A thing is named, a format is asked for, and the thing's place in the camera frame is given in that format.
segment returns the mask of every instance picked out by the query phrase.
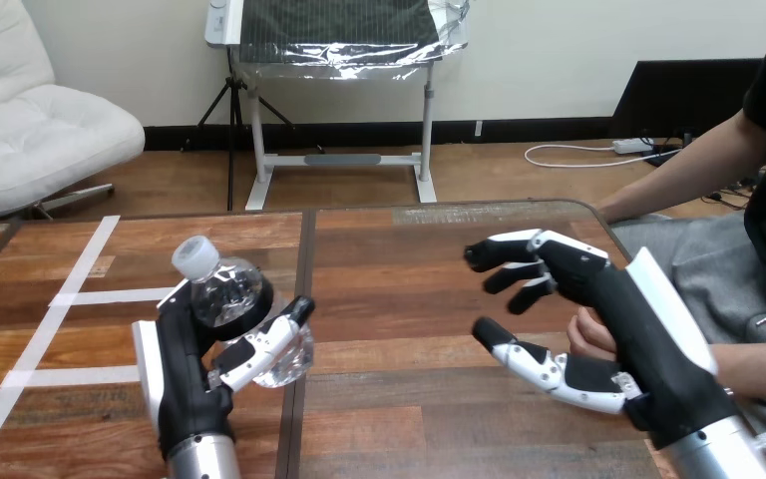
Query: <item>baseboard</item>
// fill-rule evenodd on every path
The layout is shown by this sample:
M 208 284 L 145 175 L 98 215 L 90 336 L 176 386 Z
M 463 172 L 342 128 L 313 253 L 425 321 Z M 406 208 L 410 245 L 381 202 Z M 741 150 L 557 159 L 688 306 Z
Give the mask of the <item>baseboard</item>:
M 610 117 L 551 118 L 532 120 L 487 120 L 481 135 L 475 136 L 477 122 L 434 122 L 433 144 L 517 143 L 606 138 Z M 263 125 L 265 146 L 270 150 L 301 149 L 316 144 L 327 147 L 393 147 L 421 144 L 421 122 L 328 123 L 298 125 L 293 131 L 284 125 Z M 227 125 L 146 127 L 146 150 L 226 150 Z M 239 150 L 252 150 L 249 129 L 240 129 L 233 138 Z

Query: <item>clear plastic bottle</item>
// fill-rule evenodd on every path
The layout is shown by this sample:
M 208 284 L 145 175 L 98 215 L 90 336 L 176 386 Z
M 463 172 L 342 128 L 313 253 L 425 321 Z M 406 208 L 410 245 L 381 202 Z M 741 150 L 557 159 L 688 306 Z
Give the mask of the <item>clear plastic bottle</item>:
M 259 269 L 240 257 L 221 257 L 207 237 L 184 241 L 172 264 L 191 283 L 191 304 L 197 319 L 228 347 L 280 314 L 287 302 Z M 313 339 L 309 321 L 262 374 L 253 380 L 281 387 L 312 366 Z

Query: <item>white cable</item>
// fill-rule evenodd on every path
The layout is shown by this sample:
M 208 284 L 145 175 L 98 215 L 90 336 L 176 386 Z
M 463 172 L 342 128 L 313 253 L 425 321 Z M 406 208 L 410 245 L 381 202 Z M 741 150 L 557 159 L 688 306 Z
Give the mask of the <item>white cable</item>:
M 618 165 L 627 165 L 630 163 L 635 162 L 643 162 L 644 160 L 649 160 L 651 158 L 656 158 L 661 154 L 656 155 L 649 155 L 647 157 L 641 157 L 641 158 L 633 158 L 630 160 L 624 160 L 622 162 L 615 162 L 615 163 L 603 163 L 599 165 L 551 165 L 548 163 L 539 163 L 534 161 L 532 158 L 530 158 L 530 152 L 535 150 L 540 150 L 542 148 L 566 148 L 569 150 L 585 150 L 587 152 L 610 152 L 614 151 L 613 147 L 603 147 L 603 148 L 591 148 L 591 147 L 576 147 L 574 145 L 538 145 L 537 147 L 532 147 L 529 150 L 524 152 L 524 159 L 528 162 L 536 165 L 537 167 L 545 167 L 545 168 L 602 168 L 602 167 L 617 167 Z

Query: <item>black monitor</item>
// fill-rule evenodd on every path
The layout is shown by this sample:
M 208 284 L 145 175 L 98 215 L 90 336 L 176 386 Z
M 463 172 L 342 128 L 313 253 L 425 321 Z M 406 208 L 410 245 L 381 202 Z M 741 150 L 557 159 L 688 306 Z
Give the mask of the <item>black monitor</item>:
M 638 62 L 612 116 L 612 138 L 695 138 L 741 109 L 761 59 Z

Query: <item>robotic hand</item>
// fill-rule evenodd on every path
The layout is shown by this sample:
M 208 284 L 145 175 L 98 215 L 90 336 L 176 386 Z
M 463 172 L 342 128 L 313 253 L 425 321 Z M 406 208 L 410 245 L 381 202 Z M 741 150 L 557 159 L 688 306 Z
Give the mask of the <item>robotic hand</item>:
M 281 314 L 252 330 L 207 327 L 192 312 L 190 285 L 182 282 L 157 308 L 157 321 L 137 321 L 132 330 L 137 364 L 151 422 L 163 459 L 177 479 L 239 479 L 233 432 L 227 415 L 232 395 L 268 370 L 315 308 L 299 296 Z M 201 358 L 217 340 L 238 341 L 213 361 Z
M 512 314 L 553 292 L 593 307 L 614 337 L 619 361 L 554 356 L 482 317 L 474 336 L 501 364 L 560 401 L 624 412 L 681 477 L 766 478 L 766 457 L 715 381 L 708 344 L 649 251 L 618 270 L 605 251 L 528 230 L 468 246 L 465 260 L 476 272 L 501 266 L 484 282 L 490 294 L 527 281 L 509 302 Z

